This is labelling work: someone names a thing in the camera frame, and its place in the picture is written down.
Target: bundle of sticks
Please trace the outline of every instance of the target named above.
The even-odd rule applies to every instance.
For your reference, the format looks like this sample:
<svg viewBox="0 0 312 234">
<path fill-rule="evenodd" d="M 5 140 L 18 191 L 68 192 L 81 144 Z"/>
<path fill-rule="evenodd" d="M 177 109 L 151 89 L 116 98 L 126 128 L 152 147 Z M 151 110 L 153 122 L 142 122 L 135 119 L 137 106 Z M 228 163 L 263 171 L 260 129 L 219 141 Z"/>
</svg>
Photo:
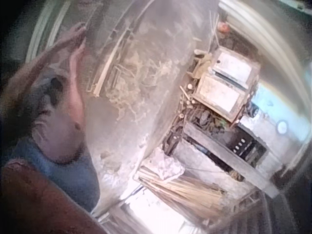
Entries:
<svg viewBox="0 0 312 234">
<path fill-rule="evenodd" d="M 144 187 L 190 221 L 217 220 L 222 215 L 222 191 L 214 185 L 186 175 L 164 182 L 146 167 L 141 167 L 137 174 Z"/>
</svg>

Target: wooden plank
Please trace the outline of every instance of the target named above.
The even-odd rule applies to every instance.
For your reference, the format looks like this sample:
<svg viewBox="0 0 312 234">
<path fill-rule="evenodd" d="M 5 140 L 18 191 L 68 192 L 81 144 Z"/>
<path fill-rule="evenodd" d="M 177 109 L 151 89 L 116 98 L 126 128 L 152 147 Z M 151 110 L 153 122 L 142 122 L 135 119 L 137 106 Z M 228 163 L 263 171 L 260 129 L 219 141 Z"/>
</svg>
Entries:
<svg viewBox="0 0 312 234">
<path fill-rule="evenodd" d="M 186 122 L 183 131 L 189 137 L 197 141 L 223 162 L 244 176 L 245 179 L 251 184 L 265 192 L 269 197 L 273 198 L 279 194 L 279 191 L 275 185 L 263 177 L 261 173 L 257 171 L 257 169 L 253 168 L 239 156 L 235 155 L 233 152 L 219 144 L 211 137 L 205 135 L 193 124 Z"/>
</svg>

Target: person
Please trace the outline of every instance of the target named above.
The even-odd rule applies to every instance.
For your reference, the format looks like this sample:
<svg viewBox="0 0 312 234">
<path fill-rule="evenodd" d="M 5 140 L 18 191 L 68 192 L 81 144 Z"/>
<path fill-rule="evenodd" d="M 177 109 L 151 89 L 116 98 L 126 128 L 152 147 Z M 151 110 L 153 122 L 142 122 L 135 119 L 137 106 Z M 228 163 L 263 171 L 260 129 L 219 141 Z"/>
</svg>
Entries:
<svg viewBox="0 0 312 234">
<path fill-rule="evenodd" d="M 104 233 L 88 215 L 99 184 L 78 83 L 85 35 L 84 24 L 75 25 L 19 69 L 1 95 L 1 227 L 10 233 Z M 47 68 L 55 58 L 69 72 Z"/>
</svg>

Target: man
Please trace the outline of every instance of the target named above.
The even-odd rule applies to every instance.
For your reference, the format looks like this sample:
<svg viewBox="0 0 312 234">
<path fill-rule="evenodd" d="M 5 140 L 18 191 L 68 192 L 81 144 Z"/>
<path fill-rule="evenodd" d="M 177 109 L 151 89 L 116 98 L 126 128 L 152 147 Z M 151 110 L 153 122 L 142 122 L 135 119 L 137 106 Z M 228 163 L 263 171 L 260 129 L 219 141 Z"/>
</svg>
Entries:
<svg viewBox="0 0 312 234">
<path fill-rule="evenodd" d="M 90 212 L 99 199 L 78 85 L 85 32 L 82 23 L 74 26 L 17 71 L 1 95 L 2 226 L 14 223 L 16 232 L 103 233 L 75 204 Z M 48 72 L 64 49 L 71 54 L 69 72 Z"/>
</svg>

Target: hand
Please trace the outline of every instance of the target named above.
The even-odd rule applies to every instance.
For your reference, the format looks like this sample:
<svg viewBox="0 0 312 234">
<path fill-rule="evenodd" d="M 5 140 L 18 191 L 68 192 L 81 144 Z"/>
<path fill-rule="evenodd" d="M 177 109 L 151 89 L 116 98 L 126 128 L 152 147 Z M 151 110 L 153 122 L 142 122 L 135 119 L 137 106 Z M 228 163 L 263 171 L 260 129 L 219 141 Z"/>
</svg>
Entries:
<svg viewBox="0 0 312 234">
<path fill-rule="evenodd" d="M 78 69 L 78 64 L 81 61 L 84 49 L 86 45 L 86 39 L 83 40 L 81 45 L 74 50 L 72 55 L 70 56 L 69 59 L 69 68 L 70 68 L 70 77 L 71 78 L 76 78 L 77 77 L 77 69 Z"/>
<path fill-rule="evenodd" d="M 64 33 L 60 39 L 57 40 L 55 45 L 63 48 L 69 44 L 79 45 L 84 39 L 86 34 L 86 27 L 84 23 L 80 22 L 74 25 L 68 32 Z"/>
</svg>

